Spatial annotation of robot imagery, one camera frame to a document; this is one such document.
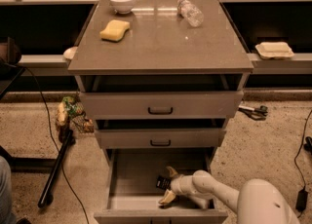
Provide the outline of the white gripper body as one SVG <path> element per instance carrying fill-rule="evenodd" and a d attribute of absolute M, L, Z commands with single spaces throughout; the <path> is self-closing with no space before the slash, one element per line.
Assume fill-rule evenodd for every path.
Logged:
<path fill-rule="evenodd" d="M 171 180 L 171 190 L 178 196 L 188 196 L 194 191 L 191 175 L 177 175 Z"/>

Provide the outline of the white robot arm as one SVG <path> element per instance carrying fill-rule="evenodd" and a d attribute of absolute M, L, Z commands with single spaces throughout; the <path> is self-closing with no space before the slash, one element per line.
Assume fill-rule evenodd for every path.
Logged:
<path fill-rule="evenodd" d="M 170 204 L 177 196 L 185 196 L 198 205 L 213 195 L 237 215 L 237 224 L 300 224 L 280 191 L 266 180 L 251 179 L 236 190 L 204 170 L 191 175 L 180 174 L 172 167 L 167 170 L 170 187 L 160 205 Z"/>

